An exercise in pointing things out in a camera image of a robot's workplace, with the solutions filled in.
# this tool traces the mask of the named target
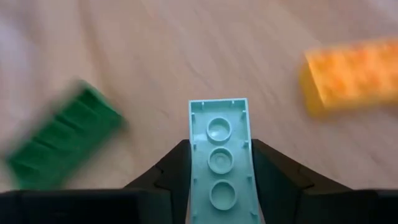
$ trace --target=mint green lego slope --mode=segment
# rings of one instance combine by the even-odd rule
[[[189,102],[192,224],[260,223],[248,101]]]
[[[77,96],[7,156],[6,163],[20,189],[57,189],[122,121],[100,93],[81,82]]]

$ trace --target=toy brick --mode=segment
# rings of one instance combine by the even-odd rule
[[[189,105],[190,223],[260,223],[247,99]]]
[[[398,40],[312,50],[300,77],[310,114],[361,108],[398,96]]]
[[[122,124],[103,97],[83,83],[76,97],[7,156],[21,189],[56,189]]]

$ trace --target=orange lego brick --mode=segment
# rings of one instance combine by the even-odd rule
[[[308,51],[300,77],[310,114],[398,98],[398,40]]]

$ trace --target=wooden surface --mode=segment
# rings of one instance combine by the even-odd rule
[[[129,121],[67,188],[122,187],[188,138],[188,100],[247,97],[252,137],[349,187],[398,187],[398,110],[319,122],[298,86],[303,51],[392,36],[395,0],[1,0],[5,153],[71,81]],[[10,189],[4,168],[0,189]]]

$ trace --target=light blue lego piece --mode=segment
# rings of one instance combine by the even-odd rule
[[[190,223],[260,223],[248,101],[189,102]]]

